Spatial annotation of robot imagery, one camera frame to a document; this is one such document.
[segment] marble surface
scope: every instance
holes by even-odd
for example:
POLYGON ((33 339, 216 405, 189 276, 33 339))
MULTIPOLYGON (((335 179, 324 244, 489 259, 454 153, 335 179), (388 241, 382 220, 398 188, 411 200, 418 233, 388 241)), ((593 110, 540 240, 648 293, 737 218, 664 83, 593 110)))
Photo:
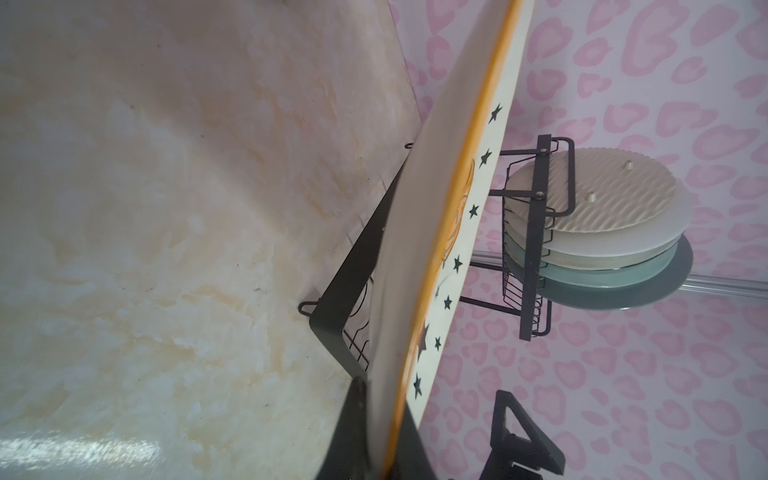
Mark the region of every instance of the marble surface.
POLYGON ((0 5, 0 477, 312 478, 420 127, 384 0, 0 5))

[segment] pink leopard print wallpaper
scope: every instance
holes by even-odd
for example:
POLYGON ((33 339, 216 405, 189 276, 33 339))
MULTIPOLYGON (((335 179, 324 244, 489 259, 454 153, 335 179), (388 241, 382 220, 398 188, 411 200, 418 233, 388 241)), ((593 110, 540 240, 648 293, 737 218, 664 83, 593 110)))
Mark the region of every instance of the pink leopard print wallpaper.
MULTIPOLYGON (((389 0, 422 119, 483 1, 389 0)), ((766 0, 538 0, 505 147, 552 133, 658 158, 697 198, 694 273, 768 281, 766 84, 766 0)), ((501 212, 488 201, 476 250, 501 252, 501 212)), ((500 275, 471 268, 463 294, 500 303, 500 275)), ((556 306, 531 343, 517 328, 457 309, 419 430, 441 480, 479 477, 496 389, 560 446, 569 480, 766 478, 768 304, 681 292, 556 306)))
MULTIPOLYGON (((389 0, 422 119, 483 1, 389 0)), ((694 273, 768 281, 768 0, 538 0, 526 48, 506 148, 658 158, 698 199, 694 273)), ((476 250, 501 252, 500 215, 476 250)))

